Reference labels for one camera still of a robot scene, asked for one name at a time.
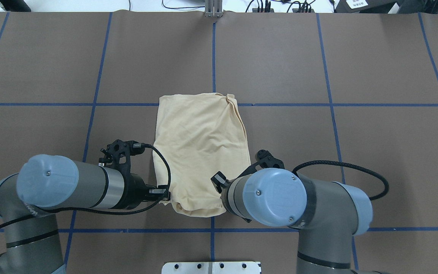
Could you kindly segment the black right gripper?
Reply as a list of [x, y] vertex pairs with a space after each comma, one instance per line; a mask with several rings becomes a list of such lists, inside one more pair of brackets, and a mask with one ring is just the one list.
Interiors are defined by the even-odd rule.
[[221, 171], [218, 171], [212, 176], [211, 182], [223, 202], [233, 201], [234, 188], [232, 185], [234, 181], [235, 179], [227, 179], [226, 175]]

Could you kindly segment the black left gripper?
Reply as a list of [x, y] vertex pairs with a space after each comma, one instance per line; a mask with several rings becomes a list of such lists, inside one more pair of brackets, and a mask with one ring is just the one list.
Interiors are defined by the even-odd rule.
[[170, 201], [171, 194], [166, 185], [149, 185], [137, 174], [131, 174], [133, 186], [130, 188], [130, 201], [127, 208], [135, 209], [142, 202]]

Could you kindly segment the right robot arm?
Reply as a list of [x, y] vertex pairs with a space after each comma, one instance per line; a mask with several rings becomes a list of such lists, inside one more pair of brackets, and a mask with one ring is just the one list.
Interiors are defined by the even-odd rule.
[[211, 182], [226, 211], [250, 222], [298, 232], [298, 274], [356, 274], [352, 239], [373, 220], [370, 198], [357, 187], [324, 182], [280, 168]]

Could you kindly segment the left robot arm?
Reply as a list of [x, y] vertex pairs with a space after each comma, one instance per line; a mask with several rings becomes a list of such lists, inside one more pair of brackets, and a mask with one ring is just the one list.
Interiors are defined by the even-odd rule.
[[169, 184], [152, 186], [127, 163], [93, 165], [64, 156], [36, 155], [0, 181], [6, 251], [0, 274], [64, 274], [56, 214], [72, 210], [132, 215], [141, 202], [169, 199]]

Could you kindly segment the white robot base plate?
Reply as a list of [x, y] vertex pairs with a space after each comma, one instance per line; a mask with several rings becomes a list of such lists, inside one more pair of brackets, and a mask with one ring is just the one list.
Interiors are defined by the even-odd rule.
[[256, 261], [217, 262], [169, 262], [165, 263], [162, 274], [261, 274], [262, 267]]

